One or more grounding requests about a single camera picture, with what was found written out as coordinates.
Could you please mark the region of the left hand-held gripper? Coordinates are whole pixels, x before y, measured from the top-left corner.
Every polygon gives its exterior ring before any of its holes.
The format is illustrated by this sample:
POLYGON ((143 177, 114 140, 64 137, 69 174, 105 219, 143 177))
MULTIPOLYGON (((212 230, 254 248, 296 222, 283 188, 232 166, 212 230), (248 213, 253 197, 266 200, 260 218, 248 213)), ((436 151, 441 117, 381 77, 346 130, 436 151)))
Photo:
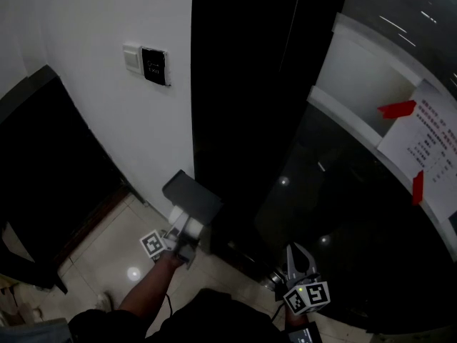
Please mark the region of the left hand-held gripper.
POLYGON ((173 223, 169 232, 153 230, 140 238, 149 259, 157 261, 164 252, 171 252, 190 269, 196 257, 196 248, 200 242, 201 227, 187 227, 189 215, 183 212, 173 223))

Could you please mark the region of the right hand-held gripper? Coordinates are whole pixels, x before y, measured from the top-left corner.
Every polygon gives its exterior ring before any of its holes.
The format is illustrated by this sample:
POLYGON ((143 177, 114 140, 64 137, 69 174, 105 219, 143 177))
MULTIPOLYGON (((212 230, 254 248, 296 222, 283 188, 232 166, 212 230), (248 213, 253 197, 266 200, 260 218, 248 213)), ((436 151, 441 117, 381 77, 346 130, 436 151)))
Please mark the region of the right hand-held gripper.
POLYGON ((316 312, 331 302, 328 283, 321 280, 312 255, 300 244, 286 247, 287 291, 283 295, 285 305, 293 315, 316 312))

